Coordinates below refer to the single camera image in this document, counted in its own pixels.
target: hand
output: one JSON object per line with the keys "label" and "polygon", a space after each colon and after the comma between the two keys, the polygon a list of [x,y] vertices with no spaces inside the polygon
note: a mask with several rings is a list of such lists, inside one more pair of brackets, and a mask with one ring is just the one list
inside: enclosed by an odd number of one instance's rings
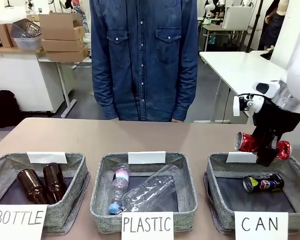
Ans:
{"label": "hand", "polygon": [[176,120],[176,119],[173,119],[173,118],[172,118],[171,122],[172,122],[172,123],[183,123],[184,121],[179,121],[179,120]]}
{"label": "hand", "polygon": [[268,15],[268,16],[266,16],[265,17],[265,19],[264,19],[264,22],[266,23],[266,24],[269,24],[270,23],[270,16]]}

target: denim shirt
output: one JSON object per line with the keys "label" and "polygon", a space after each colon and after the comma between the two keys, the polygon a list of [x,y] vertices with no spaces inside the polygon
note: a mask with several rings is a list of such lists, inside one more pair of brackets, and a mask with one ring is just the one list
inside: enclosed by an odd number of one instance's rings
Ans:
{"label": "denim shirt", "polygon": [[184,121],[196,94],[197,0],[90,0],[90,10],[93,91],[105,118]]}

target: wire basket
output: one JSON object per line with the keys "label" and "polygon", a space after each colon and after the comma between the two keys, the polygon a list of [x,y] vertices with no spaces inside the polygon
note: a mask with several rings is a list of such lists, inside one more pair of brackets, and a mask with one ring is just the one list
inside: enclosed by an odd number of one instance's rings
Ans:
{"label": "wire basket", "polygon": [[11,35],[15,39],[31,39],[40,34],[40,26],[26,18],[16,21],[12,25]]}

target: brown glass bottle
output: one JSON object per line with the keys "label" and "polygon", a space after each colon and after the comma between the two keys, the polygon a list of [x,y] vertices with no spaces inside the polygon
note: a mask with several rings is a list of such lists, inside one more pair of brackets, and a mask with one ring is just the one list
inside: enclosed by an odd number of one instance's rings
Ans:
{"label": "brown glass bottle", "polygon": [[24,193],[30,202],[34,204],[49,204],[46,188],[34,170],[22,170],[18,173],[17,179],[20,181]]}
{"label": "brown glass bottle", "polygon": [[50,163],[43,168],[43,175],[48,194],[53,201],[61,201],[66,193],[66,184],[61,167],[57,163]]}

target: pink bottle label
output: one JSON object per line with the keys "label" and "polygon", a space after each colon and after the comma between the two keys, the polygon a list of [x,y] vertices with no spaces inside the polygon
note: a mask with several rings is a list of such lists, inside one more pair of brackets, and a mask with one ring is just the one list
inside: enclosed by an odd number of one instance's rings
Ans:
{"label": "pink bottle label", "polygon": [[126,170],[119,169],[115,171],[115,177],[125,179],[129,182],[129,172]]}

